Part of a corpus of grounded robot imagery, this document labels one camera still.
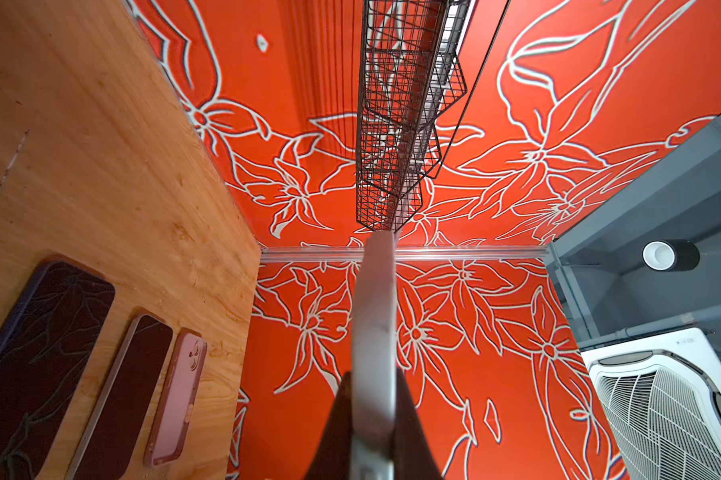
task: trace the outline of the black wire basket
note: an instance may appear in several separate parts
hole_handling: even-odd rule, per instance
[[[443,164],[436,120],[466,92],[463,0],[365,0],[356,139],[356,219],[399,230]]]

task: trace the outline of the lily pattern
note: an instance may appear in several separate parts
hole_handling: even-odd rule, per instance
[[[390,12],[401,7],[374,1]],[[259,244],[357,246],[364,234],[352,214],[361,0],[306,2],[314,18],[303,21],[284,16],[288,2],[127,0]],[[487,5],[476,6],[473,22],[495,20]],[[712,18],[714,8],[709,0],[513,5],[496,61],[477,86],[441,176],[425,181],[423,208],[404,226],[401,243],[546,244],[672,153],[721,111],[721,84],[699,92],[684,75],[666,75],[667,84],[652,91],[644,83],[657,64],[699,70],[698,52],[715,48],[684,49],[708,41],[688,19]],[[248,30],[230,28],[246,13],[263,19],[264,51]],[[289,36],[282,23],[289,21],[311,29]],[[693,28],[702,28],[704,20],[697,23]],[[339,25],[327,31],[333,38],[305,34],[324,24]],[[468,80],[485,43],[480,32],[465,38]],[[644,90],[665,105],[688,106],[643,120],[633,98],[648,98]],[[679,101],[676,92],[692,90],[693,99]],[[437,125],[443,146],[455,130],[453,110]],[[305,445],[317,441],[350,366],[357,267],[262,267],[246,357],[262,367],[244,370],[254,400],[238,400],[230,478],[243,472],[285,480],[303,472],[311,447],[290,446],[293,455],[275,472],[261,459],[283,457],[285,439],[297,433]],[[520,468],[512,452],[529,445],[545,478],[626,477],[538,262],[400,265],[398,283],[399,366],[447,478],[489,471],[512,478]],[[503,388],[509,384],[516,398]],[[291,413],[276,416],[278,406]]]

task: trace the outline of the wood grain surface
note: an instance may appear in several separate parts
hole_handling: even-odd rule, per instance
[[[208,359],[182,457],[142,466],[155,389],[126,477],[222,478],[260,252],[119,0],[0,0],[0,326],[52,254],[116,300],[38,478],[64,475],[138,307]]]

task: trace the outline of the white air conditioner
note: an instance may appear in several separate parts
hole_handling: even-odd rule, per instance
[[[632,480],[721,480],[721,362],[700,329],[582,358]]]

